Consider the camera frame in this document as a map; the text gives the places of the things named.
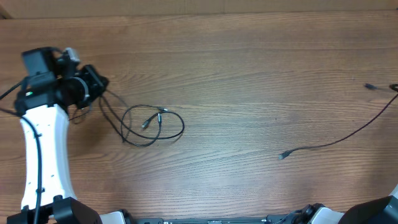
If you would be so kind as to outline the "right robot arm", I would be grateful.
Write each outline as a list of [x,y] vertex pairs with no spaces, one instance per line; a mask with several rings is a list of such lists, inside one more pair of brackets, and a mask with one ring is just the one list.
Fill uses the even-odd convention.
[[397,186],[387,196],[355,205],[345,213],[321,203],[307,205],[295,212],[293,224],[397,224]]

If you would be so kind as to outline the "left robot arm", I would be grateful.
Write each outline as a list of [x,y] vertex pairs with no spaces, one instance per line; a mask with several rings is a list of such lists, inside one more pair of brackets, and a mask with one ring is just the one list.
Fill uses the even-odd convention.
[[68,107],[89,107],[109,83],[92,65],[79,67],[72,48],[41,47],[22,53],[28,71],[17,87],[13,115],[25,137],[26,181],[21,212],[8,223],[130,223],[124,210],[102,214],[79,202],[70,179]]

